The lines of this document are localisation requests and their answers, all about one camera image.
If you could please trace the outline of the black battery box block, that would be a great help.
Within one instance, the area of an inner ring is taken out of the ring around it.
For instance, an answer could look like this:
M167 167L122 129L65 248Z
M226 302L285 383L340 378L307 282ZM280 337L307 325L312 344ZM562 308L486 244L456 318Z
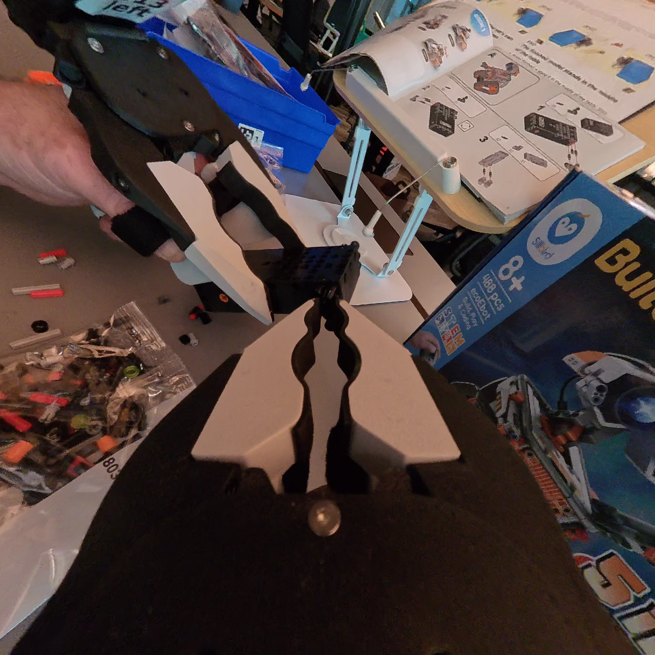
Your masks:
M245 312L269 325L275 315L291 314L316 298L349 301L360 276L358 243L293 249L247 250L245 264L261 283L256 307L244 291L228 283L197 282L192 287L208 312Z

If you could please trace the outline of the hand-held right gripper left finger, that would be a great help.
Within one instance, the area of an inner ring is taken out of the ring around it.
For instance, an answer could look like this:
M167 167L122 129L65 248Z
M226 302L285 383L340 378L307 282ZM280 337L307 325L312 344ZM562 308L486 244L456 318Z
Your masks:
M265 471L275 491L325 485L328 337L308 301L245 349L192 447L196 461Z

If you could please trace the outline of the clear bag dark parts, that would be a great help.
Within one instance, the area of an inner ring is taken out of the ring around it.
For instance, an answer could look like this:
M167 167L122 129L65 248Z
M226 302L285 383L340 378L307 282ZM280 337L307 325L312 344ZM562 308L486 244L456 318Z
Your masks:
M243 78L289 97L280 83L239 41L213 1L185 1L177 10L200 53Z

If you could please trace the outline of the clear bag of building parts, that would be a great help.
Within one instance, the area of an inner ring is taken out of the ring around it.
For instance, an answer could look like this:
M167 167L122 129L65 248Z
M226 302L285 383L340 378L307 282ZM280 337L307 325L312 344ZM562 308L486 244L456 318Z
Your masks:
M56 591L141 439L194 388L135 302L1 361L1 637Z

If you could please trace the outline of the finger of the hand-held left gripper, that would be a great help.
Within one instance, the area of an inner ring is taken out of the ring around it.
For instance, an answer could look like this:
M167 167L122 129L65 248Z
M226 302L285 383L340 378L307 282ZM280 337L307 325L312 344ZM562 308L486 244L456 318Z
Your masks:
M215 162L208 163L204 169L204 182L220 221L228 211L242 203L283 248L305 246L282 197L248 142L231 143Z
M247 313L270 325L273 318L264 283L219 223L203 180L171 161L150 162L148 167L195 236L185 250L187 259Z

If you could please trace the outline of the white book stand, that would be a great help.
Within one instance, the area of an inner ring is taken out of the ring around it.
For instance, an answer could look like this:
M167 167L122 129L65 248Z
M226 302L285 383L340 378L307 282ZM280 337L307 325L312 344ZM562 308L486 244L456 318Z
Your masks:
M459 164L455 157L438 152L434 144L436 134L419 128L408 114L393 101L361 68L338 71L335 81L343 78L340 92L356 110L359 120L350 158L345 190L340 206L286 195L286 207L308 245L339 246L359 244L362 272L350 301L353 305L376 305L408 301L412 292L399 273L403 258L425 217L430 204L439 192L454 194L461 189ZM438 161L446 160L419 180L419 195L412 213L388 257L373 237L363 235L366 227L354 210L356 193L362 174L370 134L374 132L385 145L391 147L414 178Z

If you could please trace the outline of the person's left hand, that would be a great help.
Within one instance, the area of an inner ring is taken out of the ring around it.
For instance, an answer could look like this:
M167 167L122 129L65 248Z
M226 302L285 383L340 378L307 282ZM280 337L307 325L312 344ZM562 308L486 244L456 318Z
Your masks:
M104 177L60 87L1 80L1 185L47 206L95 206L112 219L134 204Z

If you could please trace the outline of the blue plastic bin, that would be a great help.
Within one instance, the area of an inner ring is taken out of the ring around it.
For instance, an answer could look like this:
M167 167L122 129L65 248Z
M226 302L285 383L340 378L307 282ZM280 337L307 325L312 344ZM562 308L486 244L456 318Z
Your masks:
M244 41L243 45L278 81L286 95L234 73L166 38L168 24L152 18L140 25L175 52L201 80L219 107L247 134L263 133L265 143L283 148L283 165L309 173L332 137L339 119L313 88L301 90L296 69L283 70L277 57Z

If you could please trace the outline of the black pin connector piece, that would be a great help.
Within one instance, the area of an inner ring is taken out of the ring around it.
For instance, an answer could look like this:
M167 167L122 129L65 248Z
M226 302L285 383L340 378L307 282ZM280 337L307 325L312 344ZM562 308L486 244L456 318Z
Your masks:
M337 286L326 286L321 289L320 313L325 319L327 331L339 335L343 327L344 316L340 307L339 288Z

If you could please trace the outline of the dark grey axle rod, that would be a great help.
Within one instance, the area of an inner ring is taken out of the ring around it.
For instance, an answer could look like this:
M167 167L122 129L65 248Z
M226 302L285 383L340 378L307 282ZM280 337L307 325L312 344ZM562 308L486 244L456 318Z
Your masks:
M13 340L9 343L9 347L12 350L21 350L49 340L58 339L61 336L62 331L60 329L49 330L47 332L35 333L28 337Z

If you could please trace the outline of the blue toy kit box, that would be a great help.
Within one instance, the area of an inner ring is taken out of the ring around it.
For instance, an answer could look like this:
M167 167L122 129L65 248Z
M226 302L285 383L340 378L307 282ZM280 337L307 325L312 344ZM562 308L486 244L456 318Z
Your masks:
M598 600L654 653L654 182L571 173L405 341L542 489Z

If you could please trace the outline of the instruction booklet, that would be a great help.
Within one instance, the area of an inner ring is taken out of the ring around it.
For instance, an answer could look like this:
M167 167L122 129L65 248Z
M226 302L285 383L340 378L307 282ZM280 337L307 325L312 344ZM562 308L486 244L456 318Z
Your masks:
M507 224L575 168L612 179L654 159L622 124L654 102L653 19L643 1L435 1L328 61L434 132Z

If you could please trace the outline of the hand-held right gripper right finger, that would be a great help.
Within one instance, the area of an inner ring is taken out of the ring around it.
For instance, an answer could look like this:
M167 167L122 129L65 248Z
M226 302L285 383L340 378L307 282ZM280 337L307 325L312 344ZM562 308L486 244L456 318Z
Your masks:
M409 351L340 300L337 363L346 376L330 432L330 487L367 493L373 479L461 451Z

